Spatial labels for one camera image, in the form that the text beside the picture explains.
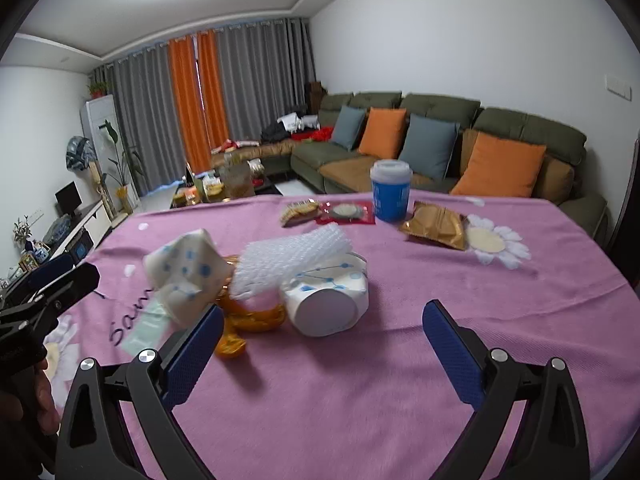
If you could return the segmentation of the person's left hand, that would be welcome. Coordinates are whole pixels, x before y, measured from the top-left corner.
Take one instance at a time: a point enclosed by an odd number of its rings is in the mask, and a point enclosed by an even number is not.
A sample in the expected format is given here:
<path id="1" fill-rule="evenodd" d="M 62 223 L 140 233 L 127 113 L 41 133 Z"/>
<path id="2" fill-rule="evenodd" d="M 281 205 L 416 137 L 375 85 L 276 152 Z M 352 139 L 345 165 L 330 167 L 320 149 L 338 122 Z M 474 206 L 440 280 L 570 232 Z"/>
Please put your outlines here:
<path id="1" fill-rule="evenodd" d="M 41 360 L 32 366 L 32 395 L 37 400 L 36 416 L 40 431 L 45 436 L 53 436 L 60 429 L 60 414 L 56 410 L 52 396 L 52 387 L 46 370 L 48 369 L 47 350 L 42 344 L 37 356 Z M 17 372 L 1 371 L 1 442 L 13 437 L 15 425 L 24 416 L 24 405 L 21 399 L 13 393 L 17 382 Z"/>

